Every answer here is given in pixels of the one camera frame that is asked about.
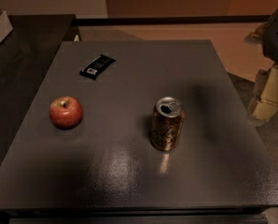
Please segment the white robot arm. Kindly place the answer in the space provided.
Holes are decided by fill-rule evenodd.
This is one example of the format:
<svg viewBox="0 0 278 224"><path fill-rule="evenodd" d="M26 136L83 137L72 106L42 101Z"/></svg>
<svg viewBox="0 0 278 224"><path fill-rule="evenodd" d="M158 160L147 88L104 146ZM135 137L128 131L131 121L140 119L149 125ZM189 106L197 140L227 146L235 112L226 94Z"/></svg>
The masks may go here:
<svg viewBox="0 0 278 224"><path fill-rule="evenodd" d="M263 55L273 61L268 70L258 70L247 107L249 123L261 126L278 112L278 8L247 38L260 42Z"/></svg>

